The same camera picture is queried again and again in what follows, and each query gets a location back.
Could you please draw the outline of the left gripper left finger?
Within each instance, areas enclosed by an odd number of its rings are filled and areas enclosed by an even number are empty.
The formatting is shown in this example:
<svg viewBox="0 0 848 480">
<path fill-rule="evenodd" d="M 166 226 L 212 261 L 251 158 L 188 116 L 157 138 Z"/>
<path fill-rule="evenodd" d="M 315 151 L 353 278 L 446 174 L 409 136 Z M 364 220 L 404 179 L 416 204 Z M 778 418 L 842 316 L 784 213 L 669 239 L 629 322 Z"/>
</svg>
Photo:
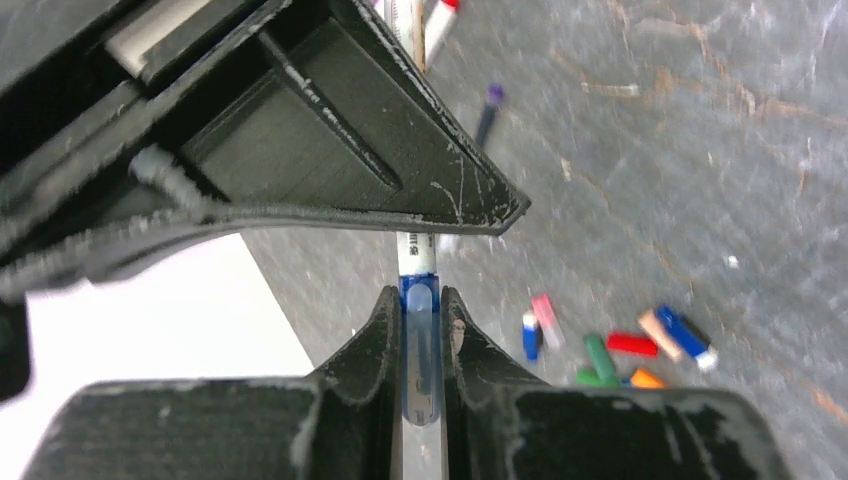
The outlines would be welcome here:
<svg viewBox="0 0 848 480">
<path fill-rule="evenodd" d="M 399 293 L 303 377 L 99 382 L 59 410 L 27 479 L 398 479 Z"/>
</svg>

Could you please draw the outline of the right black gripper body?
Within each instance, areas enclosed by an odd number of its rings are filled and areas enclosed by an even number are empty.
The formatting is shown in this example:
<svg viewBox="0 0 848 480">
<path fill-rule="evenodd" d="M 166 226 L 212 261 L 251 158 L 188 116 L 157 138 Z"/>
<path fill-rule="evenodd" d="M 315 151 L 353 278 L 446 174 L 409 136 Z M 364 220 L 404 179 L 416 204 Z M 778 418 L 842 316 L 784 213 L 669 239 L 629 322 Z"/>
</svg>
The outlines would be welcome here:
<svg viewBox="0 0 848 480">
<path fill-rule="evenodd" d="M 209 53 L 259 8 L 256 1 L 122 2 L 110 21 L 90 24 L 1 93 L 1 195 L 28 198 L 87 133 L 110 120 L 95 106 L 110 93 L 123 103 L 152 98 Z M 163 145 L 199 191 L 218 199 L 285 199 L 292 190 L 292 147 L 285 134 L 251 122 L 247 88 L 267 87 L 269 67 L 245 44 L 165 126 Z"/>
</svg>

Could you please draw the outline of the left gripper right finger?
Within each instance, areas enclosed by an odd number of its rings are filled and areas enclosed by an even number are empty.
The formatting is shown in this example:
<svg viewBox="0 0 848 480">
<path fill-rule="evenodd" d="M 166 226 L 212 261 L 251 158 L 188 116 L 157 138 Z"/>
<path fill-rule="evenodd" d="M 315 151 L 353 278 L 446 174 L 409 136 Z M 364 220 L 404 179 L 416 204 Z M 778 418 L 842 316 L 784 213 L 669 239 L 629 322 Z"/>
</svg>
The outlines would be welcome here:
<svg viewBox="0 0 848 480">
<path fill-rule="evenodd" d="M 710 389 L 555 387 L 441 293 L 449 479 L 788 479 L 759 412 Z"/>
</svg>

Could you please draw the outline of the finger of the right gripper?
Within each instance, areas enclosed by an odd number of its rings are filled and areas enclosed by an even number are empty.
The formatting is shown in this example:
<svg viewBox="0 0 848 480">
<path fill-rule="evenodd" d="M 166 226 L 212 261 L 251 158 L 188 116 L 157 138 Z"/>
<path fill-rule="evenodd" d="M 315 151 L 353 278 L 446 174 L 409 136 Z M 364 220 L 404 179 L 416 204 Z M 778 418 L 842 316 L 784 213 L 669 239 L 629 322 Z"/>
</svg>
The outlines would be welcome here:
<svg viewBox="0 0 848 480">
<path fill-rule="evenodd" d="M 529 198 L 364 1 L 150 1 L 120 65 L 215 198 L 312 222 L 497 235 Z"/>
<path fill-rule="evenodd" d="M 129 215 L 77 232 L 62 232 L 43 249 L 1 269 L 1 296 L 21 299 L 28 292 L 132 277 L 153 264 L 202 241 L 249 227 L 312 226 L 414 231 L 421 214 L 379 212 L 296 204 L 236 206 L 201 194 L 172 156 L 146 148 L 130 163 L 143 184 L 165 194 L 171 208 Z"/>
</svg>

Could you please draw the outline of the blue cap with clip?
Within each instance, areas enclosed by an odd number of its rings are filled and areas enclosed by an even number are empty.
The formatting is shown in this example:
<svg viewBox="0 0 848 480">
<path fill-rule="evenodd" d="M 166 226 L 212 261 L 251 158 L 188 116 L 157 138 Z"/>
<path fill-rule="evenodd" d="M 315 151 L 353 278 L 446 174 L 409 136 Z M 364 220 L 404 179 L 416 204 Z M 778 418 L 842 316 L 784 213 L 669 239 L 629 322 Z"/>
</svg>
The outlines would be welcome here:
<svg viewBox="0 0 848 480">
<path fill-rule="evenodd" d="M 522 316 L 522 345 L 529 362 L 538 360 L 542 344 L 543 337 L 538 319 L 532 310 L 528 310 Z"/>
</svg>

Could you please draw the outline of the pink thin pen cap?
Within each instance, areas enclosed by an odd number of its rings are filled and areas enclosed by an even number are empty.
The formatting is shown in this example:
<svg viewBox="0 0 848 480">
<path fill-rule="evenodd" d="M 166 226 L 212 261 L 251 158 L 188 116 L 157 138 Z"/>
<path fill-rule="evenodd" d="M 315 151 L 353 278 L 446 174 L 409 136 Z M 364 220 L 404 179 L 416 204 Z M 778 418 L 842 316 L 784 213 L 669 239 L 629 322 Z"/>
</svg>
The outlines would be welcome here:
<svg viewBox="0 0 848 480">
<path fill-rule="evenodd" d="M 565 343 L 565 338 L 557 321 L 549 296 L 547 294 L 537 295 L 532 298 L 531 303 L 546 344 L 551 349 L 562 348 Z"/>
</svg>

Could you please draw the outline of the green marker cap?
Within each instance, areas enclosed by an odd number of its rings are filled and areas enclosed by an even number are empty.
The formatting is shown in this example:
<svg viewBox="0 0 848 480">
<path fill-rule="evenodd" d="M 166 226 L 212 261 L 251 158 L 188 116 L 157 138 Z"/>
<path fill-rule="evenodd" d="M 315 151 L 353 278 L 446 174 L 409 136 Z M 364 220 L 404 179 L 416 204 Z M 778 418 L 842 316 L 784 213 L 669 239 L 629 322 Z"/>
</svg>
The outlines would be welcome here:
<svg viewBox="0 0 848 480">
<path fill-rule="evenodd" d="M 618 388 L 621 381 L 615 375 L 601 377 L 593 368 L 584 367 L 577 371 L 575 381 L 579 385 L 598 388 Z"/>
<path fill-rule="evenodd" d="M 605 384 L 619 385 L 616 365 L 603 338 L 599 334 L 591 333 L 587 334 L 583 341 L 599 380 Z"/>
</svg>

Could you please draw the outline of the red capped marker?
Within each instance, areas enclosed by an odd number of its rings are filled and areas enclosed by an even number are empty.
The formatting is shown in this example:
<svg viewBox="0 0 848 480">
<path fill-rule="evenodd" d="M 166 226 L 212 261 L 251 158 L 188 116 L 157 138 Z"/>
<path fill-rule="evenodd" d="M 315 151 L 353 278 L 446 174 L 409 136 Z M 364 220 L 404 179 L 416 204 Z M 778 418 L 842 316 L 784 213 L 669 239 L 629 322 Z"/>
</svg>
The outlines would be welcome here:
<svg viewBox="0 0 848 480">
<path fill-rule="evenodd" d="M 425 68 L 434 60 L 438 49 L 444 42 L 445 36 L 452 29 L 458 11 L 460 0 L 439 0 L 431 11 L 424 29 Z"/>
</svg>

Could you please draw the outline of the red marker cap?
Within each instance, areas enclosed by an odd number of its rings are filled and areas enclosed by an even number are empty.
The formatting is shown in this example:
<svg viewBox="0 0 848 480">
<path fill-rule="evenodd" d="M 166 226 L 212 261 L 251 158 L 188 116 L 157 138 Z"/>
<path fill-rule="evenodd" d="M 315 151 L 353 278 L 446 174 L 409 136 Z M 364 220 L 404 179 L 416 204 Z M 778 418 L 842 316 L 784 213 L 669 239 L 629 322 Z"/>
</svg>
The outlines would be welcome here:
<svg viewBox="0 0 848 480">
<path fill-rule="evenodd" d="M 658 345 L 650 337 L 630 333 L 609 333 L 606 338 L 606 347 L 614 352 L 651 358 L 659 354 Z"/>
</svg>

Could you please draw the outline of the orange marker cap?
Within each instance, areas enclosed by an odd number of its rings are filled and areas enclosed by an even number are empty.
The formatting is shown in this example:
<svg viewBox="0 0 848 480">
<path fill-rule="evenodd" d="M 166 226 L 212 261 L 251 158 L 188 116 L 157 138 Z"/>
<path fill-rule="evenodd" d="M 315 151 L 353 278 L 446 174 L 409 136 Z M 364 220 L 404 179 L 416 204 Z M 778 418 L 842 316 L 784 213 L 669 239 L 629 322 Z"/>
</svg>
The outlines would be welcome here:
<svg viewBox="0 0 848 480">
<path fill-rule="evenodd" d="M 645 368 L 636 369 L 629 378 L 632 387 L 642 389 L 662 389 L 667 383 Z"/>
</svg>

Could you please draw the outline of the clear blue pen cap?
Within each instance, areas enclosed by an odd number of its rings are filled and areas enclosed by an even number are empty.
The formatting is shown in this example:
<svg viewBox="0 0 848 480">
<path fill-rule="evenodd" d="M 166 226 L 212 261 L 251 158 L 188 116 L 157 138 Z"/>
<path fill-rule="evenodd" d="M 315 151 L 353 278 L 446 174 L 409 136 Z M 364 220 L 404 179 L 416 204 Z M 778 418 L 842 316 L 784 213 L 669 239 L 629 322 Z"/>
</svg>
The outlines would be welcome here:
<svg viewBox="0 0 848 480">
<path fill-rule="evenodd" d="M 439 280 L 434 274 L 400 278 L 402 411 L 411 424 L 440 417 L 442 367 Z"/>
</svg>

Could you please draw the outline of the dark blue capped marker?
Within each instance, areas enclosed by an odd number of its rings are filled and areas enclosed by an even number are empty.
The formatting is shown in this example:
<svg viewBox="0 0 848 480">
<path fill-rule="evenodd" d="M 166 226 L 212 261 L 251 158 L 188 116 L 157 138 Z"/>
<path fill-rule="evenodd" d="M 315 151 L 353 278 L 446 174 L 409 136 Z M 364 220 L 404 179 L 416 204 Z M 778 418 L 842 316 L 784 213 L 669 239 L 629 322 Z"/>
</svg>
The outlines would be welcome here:
<svg viewBox="0 0 848 480">
<path fill-rule="evenodd" d="M 424 3 L 422 1 L 375 1 L 373 5 L 416 67 L 424 72 L 426 70 Z M 436 242 L 433 234 L 399 232 L 396 234 L 396 239 L 399 293 L 402 276 L 424 274 L 437 276 Z M 411 427 L 418 429 L 428 428 L 437 422 L 427 426 L 417 426 L 406 419 L 405 421 Z"/>
</svg>

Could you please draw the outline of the beige marker cap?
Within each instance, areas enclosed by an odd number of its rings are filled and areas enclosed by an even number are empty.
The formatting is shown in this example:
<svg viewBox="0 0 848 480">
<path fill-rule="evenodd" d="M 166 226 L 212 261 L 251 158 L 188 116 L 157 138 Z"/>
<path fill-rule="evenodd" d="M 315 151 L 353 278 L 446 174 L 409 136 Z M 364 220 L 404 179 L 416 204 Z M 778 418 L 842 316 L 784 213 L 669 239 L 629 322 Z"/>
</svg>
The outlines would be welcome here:
<svg viewBox="0 0 848 480">
<path fill-rule="evenodd" d="M 638 324 L 642 331 L 656 343 L 672 362 L 677 363 L 681 360 L 684 353 L 682 347 L 666 331 L 653 310 L 644 312 L 639 317 Z"/>
</svg>

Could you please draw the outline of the dark blue marker cap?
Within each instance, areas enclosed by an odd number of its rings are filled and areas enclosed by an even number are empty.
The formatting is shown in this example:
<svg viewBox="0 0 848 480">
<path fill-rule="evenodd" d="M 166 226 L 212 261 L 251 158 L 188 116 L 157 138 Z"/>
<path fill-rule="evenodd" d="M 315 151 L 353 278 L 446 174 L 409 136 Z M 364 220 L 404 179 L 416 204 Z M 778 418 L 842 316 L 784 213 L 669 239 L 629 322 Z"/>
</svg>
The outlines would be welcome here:
<svg viewBox="0 0 848 480">
<path fill-rule="evenodd" d="M 697 335 L 686 324 L 682 315 L 667 305 L 660 305 L 654 313 L 666 332 L 696 362 L 702 372 L 711 371 L 717 366 L 718 353 L 715 348 Z"/>
</svg>

